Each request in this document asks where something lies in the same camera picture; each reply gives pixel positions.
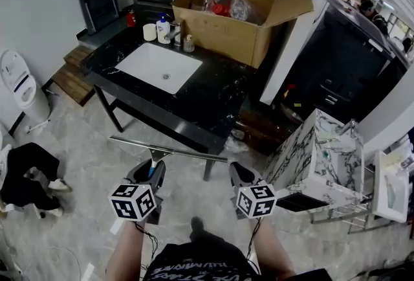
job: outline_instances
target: small bottle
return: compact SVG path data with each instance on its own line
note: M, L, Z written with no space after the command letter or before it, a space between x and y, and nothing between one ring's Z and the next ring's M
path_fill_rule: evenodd
M161 44L170 44L171 40L165 39L166 34L169 33L169 22L166 21L166 15L161 13L161 20L157 21L157 36L158 42Z
M185 52L193 52L194 51L194 42L193 42L193 36L192 35L187 35L184 38L184 46L183 49Z

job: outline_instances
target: white toilet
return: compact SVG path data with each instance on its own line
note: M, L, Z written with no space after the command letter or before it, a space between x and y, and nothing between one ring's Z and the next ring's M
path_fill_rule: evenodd
M5 86L23 112L36 122L46 121L50 115L49 102L24 59L15 51L0 50L0 69Z

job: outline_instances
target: black clothing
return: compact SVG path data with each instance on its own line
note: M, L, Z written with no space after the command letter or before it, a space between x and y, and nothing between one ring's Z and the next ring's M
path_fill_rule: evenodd
M384 35L388 36L387 22L376 10L374 10L374 13L371 16L367 17L367 19L369 19L372 23L374 23L375 26L378 29L380 29L380 31Z
M413 40L410 37L407 37L406 39L404 39L402 41L402 44L404 46L404 52L408 53L408 51L410 50L412 44L413 44Z
M144 281L212 280L264 281L242 252L222 238L203 230L193 231L191 243L167 244L148 267ZM324 269L289 278L291 281L332 281Z
M55 181L58 166L59 160L36 143L10 150L7 156L7 174L0 191L2 200L19 207L33 203L40 210L58 208L59 201L46 195L38 181L23 177L29 169L36 167L49 181Z

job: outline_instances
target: black cabinet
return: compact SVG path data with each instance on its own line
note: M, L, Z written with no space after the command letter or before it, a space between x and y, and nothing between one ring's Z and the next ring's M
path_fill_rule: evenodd
M282 93L290 86L287 96L278 100L303 119L318 108L342 122L361 120L372 110L360 107L367 91L392 59L386 45L329 6L283 84Z

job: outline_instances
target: wooden step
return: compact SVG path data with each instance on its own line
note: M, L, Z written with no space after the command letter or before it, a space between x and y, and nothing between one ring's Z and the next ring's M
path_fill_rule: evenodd
M95 93L93 86L85 82L81 69L71 63L65 63L52 76L52 79L53 82L82 107Z
M80 68L80 63L82 62L82 60L85 59L92 52L93 50L78 45L73 50L71 50L66 56L64 56L63 59L65 59L66 63Z

